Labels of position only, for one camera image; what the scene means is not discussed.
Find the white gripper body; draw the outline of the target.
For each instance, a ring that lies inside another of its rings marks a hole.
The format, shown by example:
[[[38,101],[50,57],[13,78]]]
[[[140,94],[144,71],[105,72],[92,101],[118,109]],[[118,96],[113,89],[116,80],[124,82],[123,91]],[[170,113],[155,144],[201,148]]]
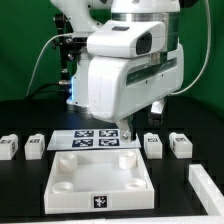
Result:
[[[154,64],[150,55],[134,58],[96,56],[88,71],[88,99],[92,115],[117,122],[178,90],[183,83],[183,47]]]

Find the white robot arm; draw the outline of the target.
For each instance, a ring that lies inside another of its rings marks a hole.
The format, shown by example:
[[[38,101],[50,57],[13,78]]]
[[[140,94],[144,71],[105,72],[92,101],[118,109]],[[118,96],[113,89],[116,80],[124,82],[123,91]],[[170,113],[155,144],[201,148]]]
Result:
[[[135,139],[132,115],[178,90],[184,53],[179,0],[50,0],[80,55],[67,103]]]

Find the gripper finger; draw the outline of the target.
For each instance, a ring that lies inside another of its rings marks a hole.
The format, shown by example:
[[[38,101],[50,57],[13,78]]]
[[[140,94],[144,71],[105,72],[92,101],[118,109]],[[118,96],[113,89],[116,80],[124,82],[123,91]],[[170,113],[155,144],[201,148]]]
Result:
[[[133,129],[132,118],[126,117],[116,123],[120,130],[120,139],[125,143],[131,143],[136,140],[136,132]]]
[[[150,112],[148,114],[149,123],[151,125],[160,125],[163,120],[163,111],[165,107],[165,100],[160,99],[158,101],[155,101],[151,105]]]

